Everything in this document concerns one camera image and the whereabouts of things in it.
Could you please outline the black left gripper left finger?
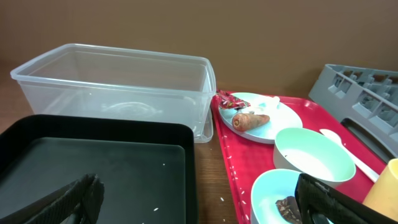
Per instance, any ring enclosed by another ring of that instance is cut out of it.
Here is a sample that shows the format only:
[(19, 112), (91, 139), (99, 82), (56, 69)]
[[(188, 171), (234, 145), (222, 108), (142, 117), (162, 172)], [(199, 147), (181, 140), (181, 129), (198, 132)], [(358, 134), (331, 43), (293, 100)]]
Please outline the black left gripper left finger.
[(85, 174), (80, 179), (1, 218), (1, 223), (96, 224), (103, 200), (104, 183), (96, 174)]

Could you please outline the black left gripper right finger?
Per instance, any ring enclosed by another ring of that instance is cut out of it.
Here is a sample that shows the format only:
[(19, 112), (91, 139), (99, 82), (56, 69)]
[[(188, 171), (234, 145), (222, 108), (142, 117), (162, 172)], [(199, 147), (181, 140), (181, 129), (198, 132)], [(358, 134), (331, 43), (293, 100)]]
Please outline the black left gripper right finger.
[(397, 224), (305, 173), (298, 177), (295, 199), (303, 224)]

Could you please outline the brown food scrap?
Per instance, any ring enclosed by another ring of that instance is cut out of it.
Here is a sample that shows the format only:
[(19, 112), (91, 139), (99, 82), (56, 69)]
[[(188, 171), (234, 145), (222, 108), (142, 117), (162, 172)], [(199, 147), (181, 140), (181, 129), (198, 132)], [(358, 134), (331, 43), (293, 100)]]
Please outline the brown food scrap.
[(291, 224), (302, 224), (302, 217), (296, 199), (288, 196), (276, 201), (277, 209), (282, 218)]

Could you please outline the light blue bowl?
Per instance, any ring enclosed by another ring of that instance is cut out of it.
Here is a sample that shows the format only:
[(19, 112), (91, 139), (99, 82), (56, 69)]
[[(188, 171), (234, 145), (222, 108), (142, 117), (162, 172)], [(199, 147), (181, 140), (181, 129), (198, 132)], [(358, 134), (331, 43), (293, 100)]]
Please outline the light blue bowl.
[(294, 196), (300, 172), (273, 169), (261, 174), (251, 189), (251, 224), (288, 224), (276, 202)]

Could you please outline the mint green bowl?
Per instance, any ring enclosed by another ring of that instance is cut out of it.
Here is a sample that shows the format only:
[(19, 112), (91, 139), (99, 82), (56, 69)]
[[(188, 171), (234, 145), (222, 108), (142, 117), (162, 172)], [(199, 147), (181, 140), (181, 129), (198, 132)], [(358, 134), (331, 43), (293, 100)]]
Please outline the mint green bowl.
[(356, 175), (356, 165), (347, 152), (305, 128), (285, 128), (277, 133), (273, 162), (277, 169), (303, 172), (334, 188)]

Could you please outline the yellow plastic cup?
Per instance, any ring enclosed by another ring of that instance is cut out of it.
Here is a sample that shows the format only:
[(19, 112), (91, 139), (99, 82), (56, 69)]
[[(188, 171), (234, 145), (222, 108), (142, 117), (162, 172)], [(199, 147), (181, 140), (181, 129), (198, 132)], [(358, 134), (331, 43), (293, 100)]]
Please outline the yellow plastic cup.
[(397, 158), (389, 161), (363, 204), (397, 221)]

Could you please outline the white plastic spoon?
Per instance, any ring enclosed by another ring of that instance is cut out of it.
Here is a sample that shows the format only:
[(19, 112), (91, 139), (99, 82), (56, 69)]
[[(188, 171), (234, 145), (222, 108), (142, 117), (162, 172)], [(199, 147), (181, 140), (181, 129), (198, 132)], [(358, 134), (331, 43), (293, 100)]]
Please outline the white plastic spoon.
[(345, 145), (342, 143), (342, 140), (338, 134), (329, 129), (320, 129), (320, 132), (327, 137), (328, 139), (335, 142), (339, 145), (353, 160), (356, 166), (373, 182), (376, 182), (379, 178), (379, 174), (377, 174), (374, 170), (372, 170), (368, 165), (366, 165), (363, 161), (357, 158), (353, 153), (351, 153)]

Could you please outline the light blue plate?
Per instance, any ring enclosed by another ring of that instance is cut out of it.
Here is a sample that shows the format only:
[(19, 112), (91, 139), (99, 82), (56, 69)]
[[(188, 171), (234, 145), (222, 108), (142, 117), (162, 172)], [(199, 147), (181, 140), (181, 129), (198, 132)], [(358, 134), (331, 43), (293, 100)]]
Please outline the light blue plate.
[[(232, 93), (232, 95), (244, 101), (247, 101), (248, 103), (255, 100), (256, 98), (264, 97), (264, 95), (244, 92)], [(263, 144), (274, 144), (277, 133), (282, 129), (303, 127), (300, 116), (293, 109), (281, 102), (282, 97), (279, 98), (280, 103), (278, 109), (273, 113), (266, 114), (270, 116), (270, 121), (265, 125), (245, 132), (239, 132), (233, 128), (232, 118), (235, 114), (238, 113), (249, 113), (249, 109), (245, 108), (241, 110), (218, 110), (220, 112), (222, 121), (225, 125), (227, 125), (230, 130), (232, 130), (232, 132), (254, 142), (259, 142)]]

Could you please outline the orange carrot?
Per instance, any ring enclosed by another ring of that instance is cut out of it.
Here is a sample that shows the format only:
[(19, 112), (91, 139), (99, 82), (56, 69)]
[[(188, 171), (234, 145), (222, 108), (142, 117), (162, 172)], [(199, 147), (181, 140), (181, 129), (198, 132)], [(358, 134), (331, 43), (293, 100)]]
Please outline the orange carrot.
[(270, 116), (265, 114), (238, 113), (232, 118), (233, 128), (237, 131), (245, 132), (270, 121)]

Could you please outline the white tissue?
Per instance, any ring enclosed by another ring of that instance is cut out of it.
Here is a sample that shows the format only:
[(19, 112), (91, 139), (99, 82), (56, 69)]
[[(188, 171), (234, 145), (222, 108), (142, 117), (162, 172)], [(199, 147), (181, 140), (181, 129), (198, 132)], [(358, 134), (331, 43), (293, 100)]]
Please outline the white tissue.
[(249, 112), (252, 114), (269, 114), (276, 111), (279, 107), (280, 98), (278, 96), (264, 96), (256, 98), (250, 102)]

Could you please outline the red snack wrapper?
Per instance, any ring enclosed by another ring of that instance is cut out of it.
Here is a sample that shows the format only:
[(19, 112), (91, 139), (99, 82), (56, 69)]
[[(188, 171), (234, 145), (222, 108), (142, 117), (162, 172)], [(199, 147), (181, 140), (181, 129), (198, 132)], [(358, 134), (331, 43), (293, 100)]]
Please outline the red snack wrapper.
[(247, 101), (244, 101), (223, 90), (218, 90), (215, 96), (218, 107), (222, 110), (240, 110), (251, 105)]

